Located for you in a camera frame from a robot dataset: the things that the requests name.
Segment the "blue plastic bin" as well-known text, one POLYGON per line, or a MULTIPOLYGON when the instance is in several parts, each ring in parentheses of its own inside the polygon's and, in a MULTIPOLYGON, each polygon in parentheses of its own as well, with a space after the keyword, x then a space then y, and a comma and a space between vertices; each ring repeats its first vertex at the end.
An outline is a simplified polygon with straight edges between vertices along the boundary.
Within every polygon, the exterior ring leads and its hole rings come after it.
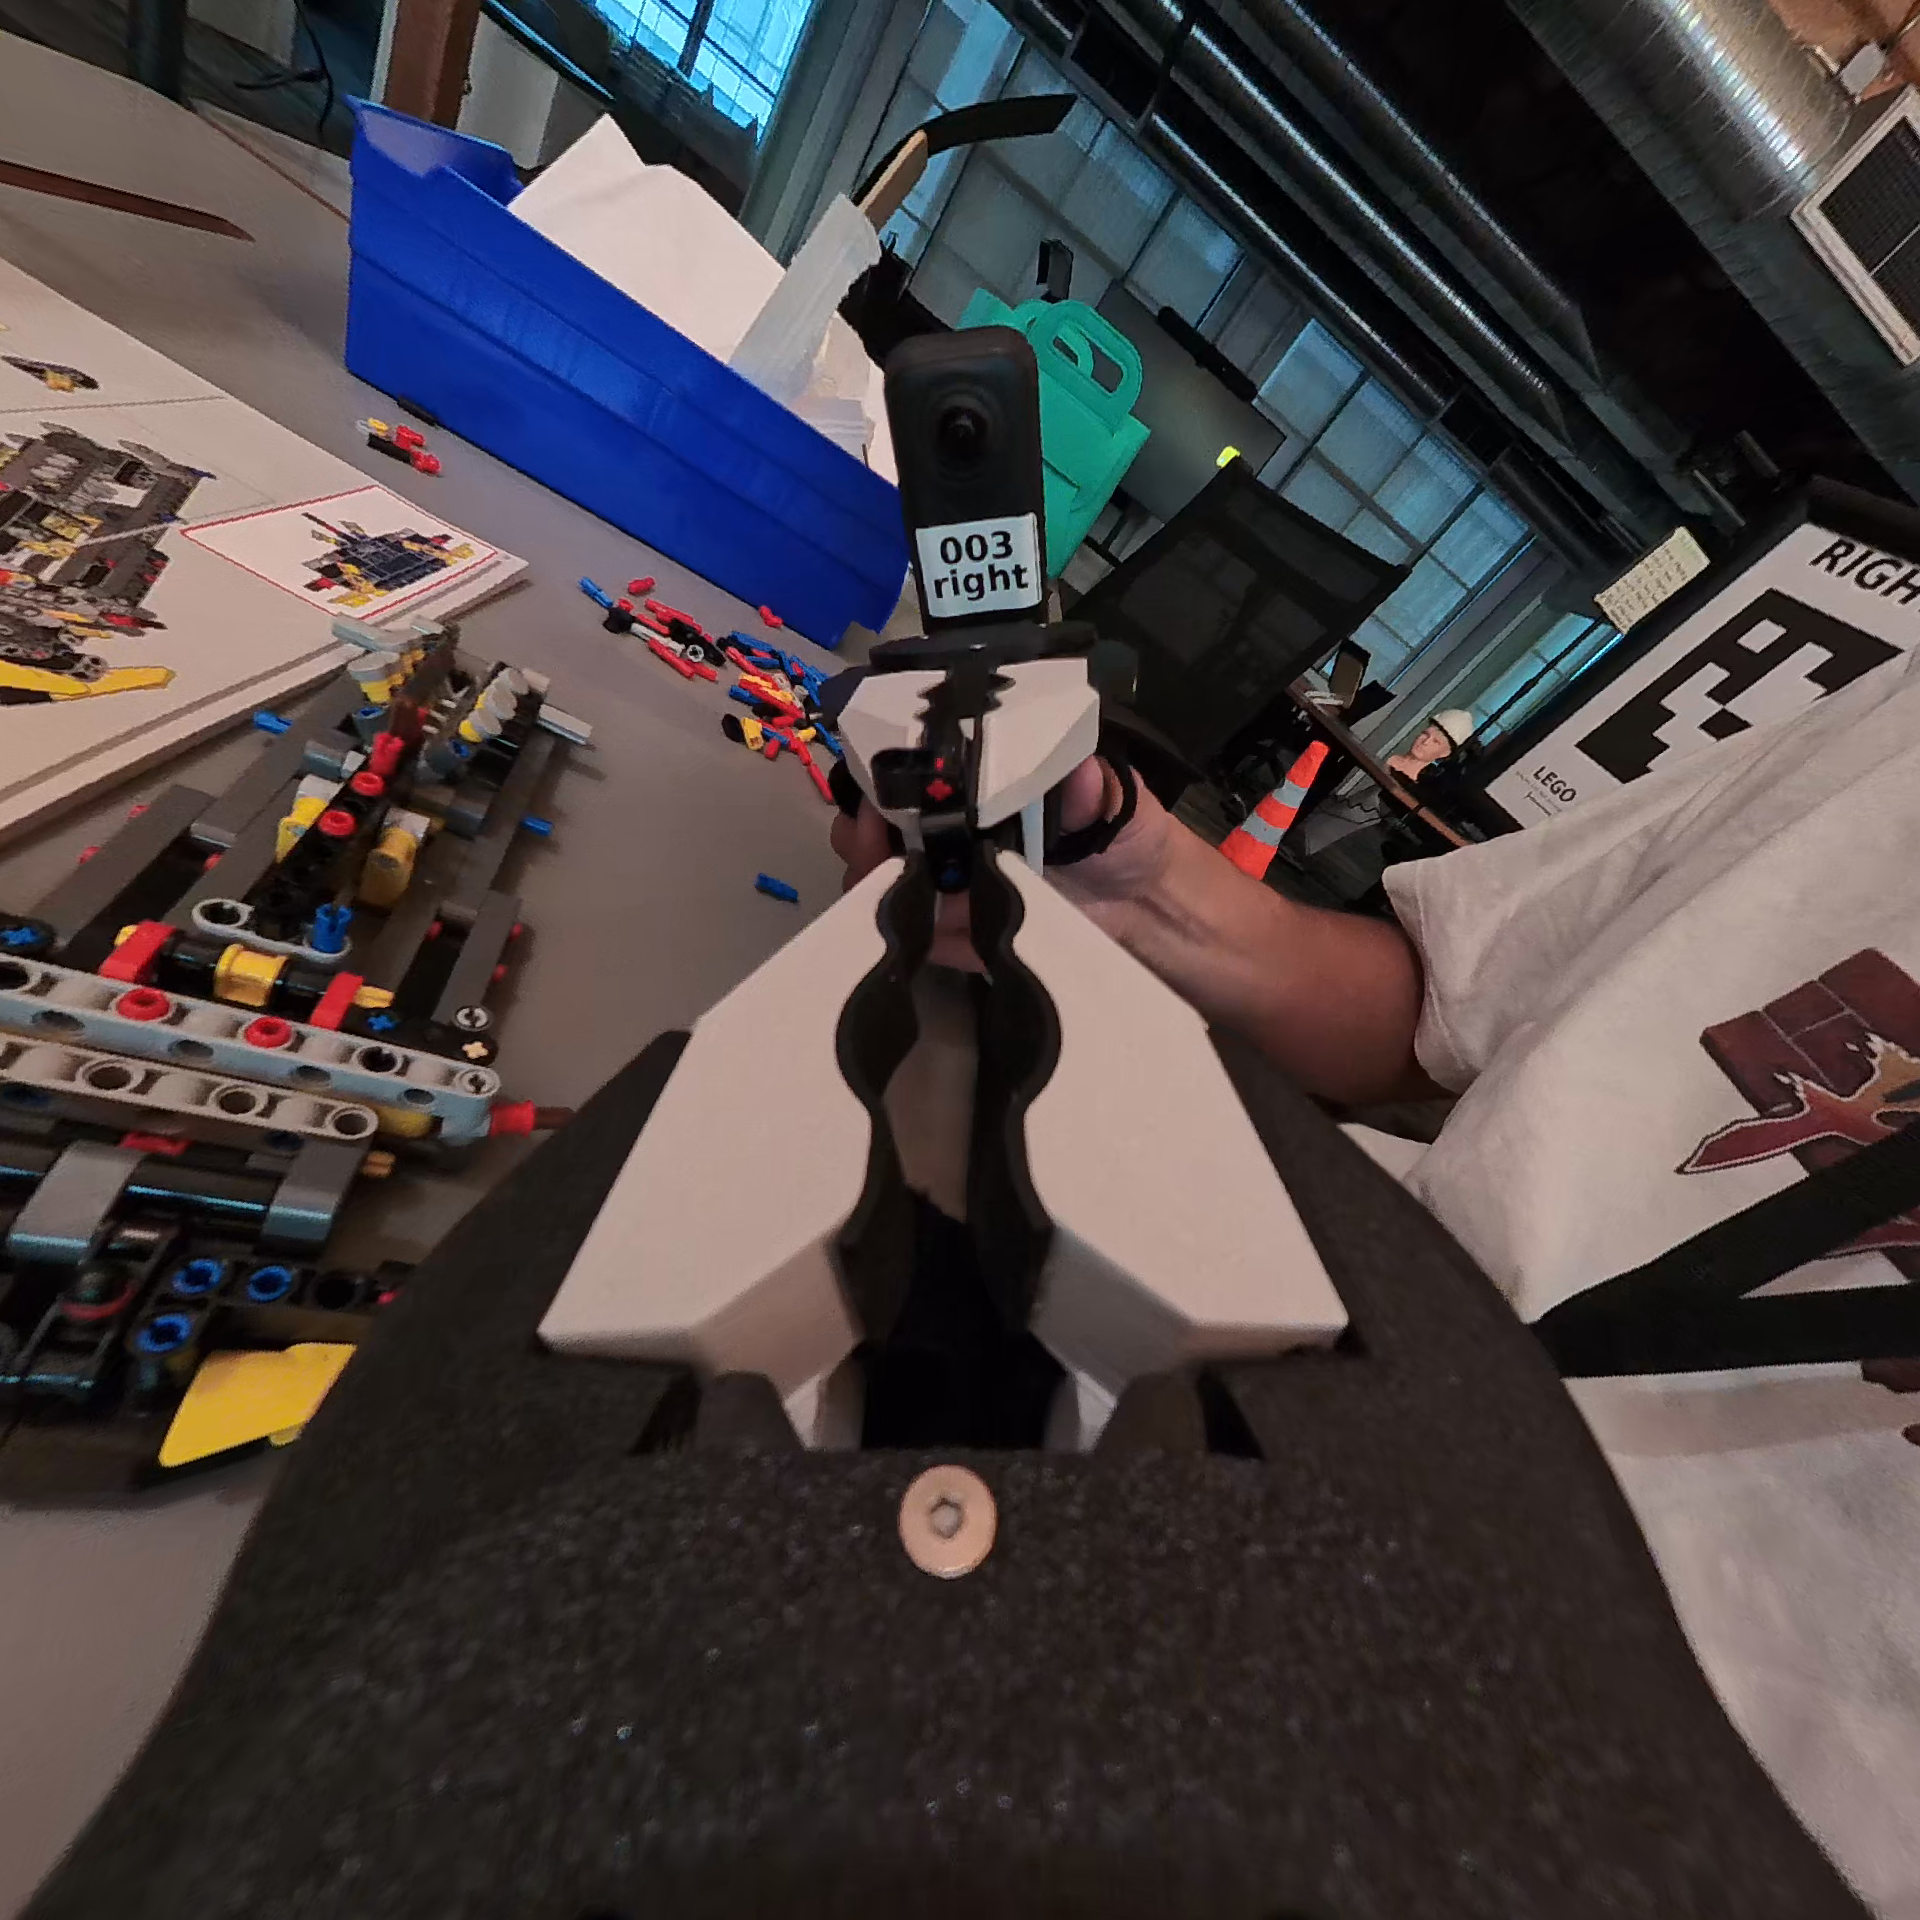
POLYGON ((908 569, 898 488, 512 216, 509 150, 350 98, 366 386, 835 649, 908 569))

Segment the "black white marker board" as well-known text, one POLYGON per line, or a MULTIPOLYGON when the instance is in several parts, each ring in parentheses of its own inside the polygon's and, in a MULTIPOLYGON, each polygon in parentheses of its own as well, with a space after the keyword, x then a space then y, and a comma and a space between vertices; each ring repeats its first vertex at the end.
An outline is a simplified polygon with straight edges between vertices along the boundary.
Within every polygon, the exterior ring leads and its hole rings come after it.
POLYGON ((1505 734, 1462 810, 1543 829, 1907 653, 1915 506, 1818 476, 1505 734))

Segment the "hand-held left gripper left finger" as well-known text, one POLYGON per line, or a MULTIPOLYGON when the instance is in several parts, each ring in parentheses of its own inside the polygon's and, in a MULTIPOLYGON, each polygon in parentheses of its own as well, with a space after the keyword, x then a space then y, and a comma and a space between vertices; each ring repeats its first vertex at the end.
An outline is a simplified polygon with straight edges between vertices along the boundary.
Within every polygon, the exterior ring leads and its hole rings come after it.
POLYGON ((538 1340, 575 1357, 759 1374, 807 1449, 856 1449, 850 1354, 898 1313, 894 1253, 856 1292, 869 1150, 894 1181, 887 1089, 916 1043, 908 977, 881 933, 904 877, 887 857, 701 1013, 538 1340))

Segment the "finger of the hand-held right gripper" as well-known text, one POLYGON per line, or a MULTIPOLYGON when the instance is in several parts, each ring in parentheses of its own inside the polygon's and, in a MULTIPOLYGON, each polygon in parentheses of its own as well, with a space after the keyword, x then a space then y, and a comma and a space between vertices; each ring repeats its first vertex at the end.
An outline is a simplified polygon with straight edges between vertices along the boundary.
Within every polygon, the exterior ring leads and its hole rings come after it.
POLYGON ((973 823, 995 831, 1097 752, 1089 670, 999 670, 975 723, 973 823))
POLYGON ((842 695, 835 709, 842 765, 833 775, 833 791, 856 820, 874 810, 898 844, 908 844, 920 820, 887 820, 874 809, 869 758, 898 747, 950 747, 946 684, 946 670, 847 670, 833 686, 842 695))

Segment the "lego instruction booklet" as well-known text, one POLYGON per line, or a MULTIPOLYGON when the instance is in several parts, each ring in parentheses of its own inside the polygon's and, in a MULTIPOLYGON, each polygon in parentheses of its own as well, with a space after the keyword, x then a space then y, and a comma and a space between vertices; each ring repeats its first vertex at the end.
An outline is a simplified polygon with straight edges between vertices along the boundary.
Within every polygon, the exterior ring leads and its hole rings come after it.
POLYGON ((3 839, 528 563, 3 264, 3 839))

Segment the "white paper bags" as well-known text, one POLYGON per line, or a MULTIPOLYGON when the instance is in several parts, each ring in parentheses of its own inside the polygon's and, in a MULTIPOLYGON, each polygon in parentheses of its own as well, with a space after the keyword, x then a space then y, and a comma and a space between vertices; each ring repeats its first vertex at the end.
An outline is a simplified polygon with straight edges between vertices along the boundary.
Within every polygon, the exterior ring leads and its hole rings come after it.
POLYGON ((780 269, 694 178, 644 163, 601 116, 512 198, 512 216, 898 480, 881 371, 841 317, 850 282, 881 260, 880 228, 847 196, 780 269))

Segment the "wooden support beam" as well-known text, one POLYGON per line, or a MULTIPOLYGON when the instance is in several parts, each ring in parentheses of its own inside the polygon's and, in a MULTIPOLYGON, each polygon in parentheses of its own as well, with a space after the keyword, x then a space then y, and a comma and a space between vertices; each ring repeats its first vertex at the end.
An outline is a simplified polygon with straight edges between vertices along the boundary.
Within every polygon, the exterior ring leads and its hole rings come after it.
POLYGON ((484 3, 387 3, 379 100, 458 129, 484 3))

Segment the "large grid window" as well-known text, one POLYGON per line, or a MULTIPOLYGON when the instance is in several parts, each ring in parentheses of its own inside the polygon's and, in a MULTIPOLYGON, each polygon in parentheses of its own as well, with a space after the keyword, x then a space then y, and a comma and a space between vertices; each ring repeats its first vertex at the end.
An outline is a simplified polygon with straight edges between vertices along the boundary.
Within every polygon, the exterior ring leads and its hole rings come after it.
POLYGON ((733 116, 769 116, 816 3, 591 3, 617 44, 644 48, 733 116))

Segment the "person's right hand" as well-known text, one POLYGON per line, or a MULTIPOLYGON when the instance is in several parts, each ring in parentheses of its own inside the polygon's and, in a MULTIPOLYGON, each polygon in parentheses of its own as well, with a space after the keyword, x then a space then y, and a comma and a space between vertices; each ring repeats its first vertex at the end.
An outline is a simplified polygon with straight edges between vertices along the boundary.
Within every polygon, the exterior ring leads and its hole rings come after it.
MULTIPOLYGON (((856 816, 835 810, 826 844, 842 864, 842 891, 867 877, 881 857, 891 857, 891 829, 860 788, 856 816)), ((1152 800, 1141 782, 1122 775, 1109 758, 1083 760, 1057 791, 1067 829, 1106 829, 1118 823, 1123 800, 1136 800, 1136 816, 1118 831, 1113 848, 1089 855, 1057 875, 1071 902, 1079 902, 1122 948, 1165 977, 1166 986, 1196 1000, 1192 986, 1192 938, 1179 929, 1170 909, 1166 875, 1175 864, 1179 823, 1152 800)), ((985 973, 973 948, 973 904, 968 895, 955 904, 941 904, 933 933, 933 965, 946 973, 985 973)))

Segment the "person's right forearm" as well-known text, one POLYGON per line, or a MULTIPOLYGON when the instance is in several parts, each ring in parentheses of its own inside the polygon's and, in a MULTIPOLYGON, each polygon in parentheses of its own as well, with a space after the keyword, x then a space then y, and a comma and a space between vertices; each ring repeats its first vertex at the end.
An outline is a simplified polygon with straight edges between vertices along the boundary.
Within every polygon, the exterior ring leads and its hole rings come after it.
POLYGON ((1348 1108, 1440 1095, 1418 1058, 1427 981, 1403 924, 1291 902, 1188 829, 1166 829, 1155 864, 1097 915, 1201 1017, 1310 1095, 1348 1108))

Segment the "pile of mixed lego pins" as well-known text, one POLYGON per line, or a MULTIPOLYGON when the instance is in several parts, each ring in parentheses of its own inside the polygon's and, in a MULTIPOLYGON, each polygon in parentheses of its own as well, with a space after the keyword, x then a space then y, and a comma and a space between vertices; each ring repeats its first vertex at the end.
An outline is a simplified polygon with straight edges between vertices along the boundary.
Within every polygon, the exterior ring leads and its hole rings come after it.
POLYGON ((631 636, 687 684, 720 686, 726 695, 722 734, 752 758, 793 758, 811 788, 835 805, 833 775, 842 769, 842 740, 825 709, 825 670, 773 640, 713 632, 644 595, 653 587, 653 578, 635 578, 625 595, 610 595, 577 578, 577 588, 601 609, 605 632, 631 636))

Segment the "small black lego connector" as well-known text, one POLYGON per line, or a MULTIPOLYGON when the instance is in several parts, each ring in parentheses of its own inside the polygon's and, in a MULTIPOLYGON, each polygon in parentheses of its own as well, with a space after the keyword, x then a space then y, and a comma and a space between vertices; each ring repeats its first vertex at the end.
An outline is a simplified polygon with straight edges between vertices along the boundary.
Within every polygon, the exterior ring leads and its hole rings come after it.
POLYGON ((887 820, 968 820, 968 747, 898 747, 869 758, 869 800, 887 820))

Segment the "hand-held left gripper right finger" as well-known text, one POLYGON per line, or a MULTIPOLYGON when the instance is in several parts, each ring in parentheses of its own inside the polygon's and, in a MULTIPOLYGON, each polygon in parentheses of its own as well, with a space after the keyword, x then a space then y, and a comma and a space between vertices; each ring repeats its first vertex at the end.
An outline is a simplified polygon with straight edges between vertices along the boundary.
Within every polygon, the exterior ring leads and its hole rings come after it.
POLYGON ((975 865, 975 1257, 1057 1365, 1045 1449, 1141 1376, 1331 1348, 1348 1307, 1205 1024, 1028 857, 975 865))

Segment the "lego car chassis model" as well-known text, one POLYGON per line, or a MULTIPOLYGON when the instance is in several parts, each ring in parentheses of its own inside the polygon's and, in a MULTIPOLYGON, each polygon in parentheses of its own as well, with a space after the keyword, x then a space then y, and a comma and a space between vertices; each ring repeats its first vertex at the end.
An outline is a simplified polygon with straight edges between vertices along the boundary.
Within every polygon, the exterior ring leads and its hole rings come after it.
POLYGON ((336 636, 245 782, 172 784, 3 915, 7 1505, 294 1444, 409 1279, 339 1257, 357 1194, 570 1120, 505 1094, 492 991, 591 727, 458 626, 336 636))

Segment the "green felt bag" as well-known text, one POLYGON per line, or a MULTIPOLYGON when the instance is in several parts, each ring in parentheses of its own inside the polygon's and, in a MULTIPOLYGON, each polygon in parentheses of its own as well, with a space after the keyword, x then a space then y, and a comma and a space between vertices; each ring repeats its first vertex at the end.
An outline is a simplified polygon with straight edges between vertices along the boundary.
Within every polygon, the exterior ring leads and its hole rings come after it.
POLYGON ((1011 310, 975 290, 962 328, 1014 328, 1040 358, 1045 572, 1061 578, 1093 519, 1113 503, 1152 429, 1131 414, 1142 390, 1136 345, 1084 301, 1011 310))

